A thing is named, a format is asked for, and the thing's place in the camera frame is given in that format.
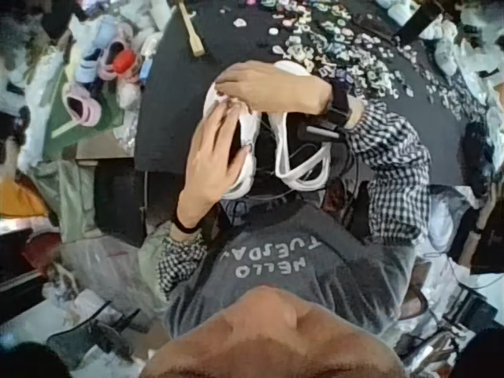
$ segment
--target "plaid shirt sleeve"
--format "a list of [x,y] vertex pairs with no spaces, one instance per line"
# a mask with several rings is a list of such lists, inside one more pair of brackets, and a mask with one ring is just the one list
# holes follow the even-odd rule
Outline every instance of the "plaid shirt sleeve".
[[199,267],[208,249],[201,231],[190,242],[173,240],[167,234],[162,241],[162,253],[157,262],[157,281],[168,300],[169,293],[182,281],[188,280]]
[[427,235],[430,154],[405,117],[371,101],[350,146],[376,173],[369,183],[369,228],[384,244],[414,245]]

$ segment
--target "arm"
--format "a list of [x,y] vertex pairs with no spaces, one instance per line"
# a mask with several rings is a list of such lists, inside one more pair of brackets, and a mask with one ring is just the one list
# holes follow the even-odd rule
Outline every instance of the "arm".
[[427,235],[427,148],[407,119],[389,113],[382,102],[370,102],[359,122],[347,128],[351,148],[376,173],[368,186],[372,237],[414,245]]
[[[233,65],[217,78],[216,89],[258,112],[323,114],[332,100],[323,80],[259,61]],[[385,243],[415,243],[427,230],[429,153],[410,123],[387,113],[382,102],[366,106],[349,96],[349,106],[350,145],[376,171],[369,185],[372,235]]]
[[[186,182],[176,208],[176,217],[185,228],[197,228],[239,175],[250,147],[242,148],[230,165],[228,157],[240,111],[222,103],[196,129],[187,158]],[[185,233],[167,222],[139,252],[142,276],[154,293],[169,299],[171,291],[192,276],[207,252],[200,230]]]
[[[483,230],[487,227],[488,218],[492,211],[495,208],[495,204],[497,203],[497,185],[491,185],[491,193],[487,200],[487,203],[480,211],[480,216],[478,217],[478,221],[476,222],[476,228]],[[480,243],[481,235],[471,230],[467,237],[467,240],[464,244],[464,249],[458,259],[458,264],[465,266],[468,269],[471,269],[471,261],[473,260],[474,254],[478,248],[478,244]]]

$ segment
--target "black chair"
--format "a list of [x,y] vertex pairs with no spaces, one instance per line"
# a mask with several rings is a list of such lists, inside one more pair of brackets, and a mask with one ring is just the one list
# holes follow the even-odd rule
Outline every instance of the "black chair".
[[70,370],[77,369],[86,353],[95,345],[107,354],[113,351],[117,356],[132,362],[132,349],[120,333],[130,325],[140,309],[127,317],[121,317],[112,325],[107,325],[96,318],[110,303],[111,301],[106,302],[89,319],[76,327],[47,339],[46,345]]

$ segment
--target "wooden stick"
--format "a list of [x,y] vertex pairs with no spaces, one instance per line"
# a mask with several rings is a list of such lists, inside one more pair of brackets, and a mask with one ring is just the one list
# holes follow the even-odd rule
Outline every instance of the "wooden stick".
[[186,6],[183,2],[179,2],[179,8],[182,13],[183,22],[186,24],[187,33],[189,34],[189,43],[191,44],[192,53],[195,57],[201,57],[205,53],[202,40],[196,33],[195,27],[192,25],[191,19],[187,14]]

